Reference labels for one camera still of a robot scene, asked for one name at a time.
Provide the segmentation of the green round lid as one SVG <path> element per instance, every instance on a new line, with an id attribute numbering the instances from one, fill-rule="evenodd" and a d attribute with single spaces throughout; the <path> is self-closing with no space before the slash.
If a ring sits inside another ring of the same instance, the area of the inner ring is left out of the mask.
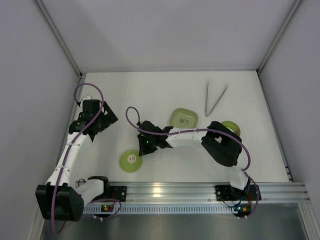
<path id="1" fill-rule="evenodd" d="M 138 150 L 127 150 L 119 158 L 119 166 L 126 173 L 137 172 L 143 164 Z"/>

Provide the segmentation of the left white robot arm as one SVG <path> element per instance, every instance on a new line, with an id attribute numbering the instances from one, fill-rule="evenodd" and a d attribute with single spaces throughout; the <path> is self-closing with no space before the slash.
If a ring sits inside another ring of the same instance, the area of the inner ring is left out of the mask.
<path id="1" fill-rule="evenodd" d="M 111 198 L 111 186 L 105 176 L 91 176 L 76 186 L 77 172 L 95 136 L 118 118 L 106 102 L 86 99 L 81 102 L 78 119 L 69 126 L 67 142 L 52 175 L 35 190 L 37 203 L 45 220 L 77 222 L 91 201 Z"/>

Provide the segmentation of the metal tongs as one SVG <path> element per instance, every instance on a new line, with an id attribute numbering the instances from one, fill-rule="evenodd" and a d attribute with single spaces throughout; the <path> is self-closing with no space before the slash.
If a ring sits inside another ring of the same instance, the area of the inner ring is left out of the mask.
<path id="1" fill-rule="evenodd" d="M 225 92 L 229 87 L 228 84 L 225 84 L 223 88 L 220 90 L 220 92 L 218 93 L 218 95 L 211 96 L 211 93 L 212 93 L 211 83 L 212 83 L 211 79 L 207 78 L 205 83 L 205 99 L 204 99 L 204 115 L 206 118 L 208 118 L 212 114 L 212 112 L 214 111 L 218 103 L 221 101 L 221 99 L 223 98 L 223 96 L 225 95 Z"/>

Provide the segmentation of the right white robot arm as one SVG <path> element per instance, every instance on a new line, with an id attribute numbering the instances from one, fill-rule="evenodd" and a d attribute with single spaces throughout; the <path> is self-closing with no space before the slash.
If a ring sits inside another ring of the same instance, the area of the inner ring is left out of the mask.
<path id="1" fill-rule="evenodd" d="M 251 156 L 242 139 L 218 121 L 212 121 L 206 128 L 176 128 L 166 126 L 161 129 L 150 121 L 137 123 L 139 132 L 139 155 L 152 154 L 158 149 L 180 147 L 202 148 L 219 165 L 226 168 L 229 177 L 227 192 L 223 201 L 239 200 L 257 194 L 253 180 L 246 173 L 251 164 Z"/>

